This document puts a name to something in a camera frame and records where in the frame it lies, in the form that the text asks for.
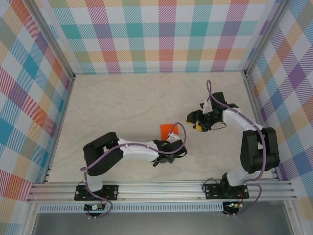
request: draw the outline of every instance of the purple cable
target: purple cable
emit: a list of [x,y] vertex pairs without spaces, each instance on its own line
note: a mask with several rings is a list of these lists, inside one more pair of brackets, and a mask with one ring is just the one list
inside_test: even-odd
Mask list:
[[180,126],[182,127],[182,129],[183,129],[183,131],[184,131],[184,141],[182,142],[182,145],[181,145],[178,149],[176,149],[176,150],[174,150],[174,151],[170,151],[170,152],[160,151],[160,150],[158,150],[158,149],[154,149],[154,148],[149,147],[149,146],[147,146],[147,145],[145,145],[145,144],[142,144],[142,143],[123,143],[123,144],[119,144],[119,145],[117,145],[117,146],[114,146],[113,148],[110,148],[107,152],[105,152],[104,154],[102,154],[96,161],[94,161],[92,164],[90,164],[90,165],[87,166],[87,167],[81,168],[80,171],[87,171],[87,170],[89,170],[90,168],[94,167],[98,162],[100,162],[106,155],[108,155],[109,153],[113,152],[114,150],[116,150],[116,149],[118,149],[118,148],[120,148],[120,147],[124,147],[124,146],[126,146],[126,145],[128,145],[128,146],[142,146],[142,147],[151,149],[151,150],[153,150],[153,151],[155,151],[155,152],[157,152],[157,153],[162,153],[162,154],[173,154],[173,153],[177,153],[178,151],[180,151],[180,150],[185,146],[185,143],[186,143],[186,140],[187,140],[187,132],[186,132],[186,129],[185,129],[185,127],[183,126],[183,124],[181,124],[180,122],[176,122],[176,123],[173,125],[173,127],[172,127],[172,129],[171,129],[169,135],[172,133],[172,131],[173,131],[173,129],[174,129],[174,127],[175,127],[176,125],[180,125]]
[[[254,124],[254,122],[251,121],[247,116],[245,116],[245,115],[243,115],[242,113],[238,112],[237,110],[235,110],[235,109],[229,107],[228,105],[219,102],[219,101],[212,95],[212,84],[211,84],[211,81],[210,81],[210,80],[207,80],[207,82],[206,82],[206,88],[207,88],[207,90],[208,90],[208,92],[209,92],[209,97],[208,97],[208,99],[207,99],[206,101],[208,101],[208,100],[211,98],[211,99],[213,99],[215,102],[217,102],[218,104],[220,104],[220,105],[226,107],[227,109],[229,109],[230,111],[232,111],[232,112],[234,112],[234,113],[237,113],[237,114],[238,114],[239,116],[241,116],[244,120],[246,120],[250,125],[254,126],[254,128],[255,128],[255,129],[257,130],[257,132],[259,133],[259,135],[260,135],[260,137],[261,137],[262,147],[263,147],[263,162],[262,162],[261,172],[260,172],[260,174],[259,174],[256,178],[254,178],[254,179],[244,180],[244,183],[249,182],[249,181],[257,181],[257,180],[259,180],[259,179],[262,177],[262,175],[263,175],[263,173],[264,173],[264,171],[265,171],[265,166],[266,166],[266,146],[265,146],[264,136],[263,136],[263,134],[262,134],[260,128],[259,128],[256,124]],[[243,213],[245,213],[248,209],[252,208],[252,207],[255,205],[255,203],[259,200],[259,198],[260,198],[260,196],[261,196],[262,188],[261,188],[260,185],[258,185],[258,184],[249,184],[249,185],[250,185],[250,186],[257,186],[257,187],[259,187],[259,189],[260,189],[259,195],[257,196],[257,198],[254,200],[254,202],[253,202],[247,209],[245,209],[244,211],[241,211],[241,212],[237,213],[237,215],[243,214]]]
[[106,199],[106,198],[97,196],[96,194],[94,194],[94,193],[90,190],[90,188],[89,188],[89,186],[88,186],[88,183],[87,183],[87,170],[89,170],[90,168],[94,167],[99,161],[101,161],[106,155],[108,155],[108,154],[111,153],[112,151],[114,151],[114,150],[116,150],[116,149],[118,149],[118,148],[120,148],[120,147],[124,147],[124,146],[126,146],[126,145],[128,145],[128,146],[142,146],[142,147],[146,147],[146,148],[148,148],[148,149],[151,149],[151,150],[153,150],[153,151],[155,151],[155,152],[162,153],[162,154],[173,154],[173,153],[177,153],[177,152],[180,151],[180,150],[185,146],[185,144],[186,144],[186,141],[187,141],[187,132],[186,132],[186,129],[185,129],[185,127],[183,126],[183,124],[181,124],[180,122],[176,122],[176,123],[173,125],[173,127],[172,127],[170,133],[168,134],[168,136],[172,133],[172,131],[173,131],[173,129],[174,129],[174,127],[175,127],[176,125],[180,125],[180,126],[182,127],[182,129],[183,129],[183,131],[184,131],[184,141],[182,142],[182,145],[181,145],[178,149],[176,149],[176,150],[174,150],[174,151],[170,151],[170,152],[160,151],[160,150],[158,150],[158,149],[151,148],[151,147],[149,147],[149,146],[147,146],[147,145],[145,145],[145,144],[141,144],[141,143],[128,143],[128,144],[125,144],[125,143],[124,143],[124,144],[120,144],[120,145],[117,145],[117,146],[115,146],[115,147],[109,149],[107,152],[105,152],[104,154],[102,154],[102,155],[101,155],[96,161],[94,161],[92,164],[90,164],[90,165],[87,166],[87,167],[83,167],[83,168],[80,169],[80,171],[83,171],[83,172],[84,172],[85,185],[86,185],[87,191],[88,191],[92,196],[94,196],[95,198],[98,198],[98,199],[100,199],[100,200],[102,200],[102,201],[109,202],[110,205],[111,205],[111,207],[110,207],[110,209],[109,209],[108,211],[102,213],[102,214],[99,215],[98,217],[92,217],[92,216],[89,214],[89,211],[87,211],[87,215],[88,215],[89,218],[94,218],[94,219],[96,219],[96,218],[101,218],[101,217],[107,215],[107,214],[112,210],[112,208],[113,208],[113,203],[112,203],[110,200]]

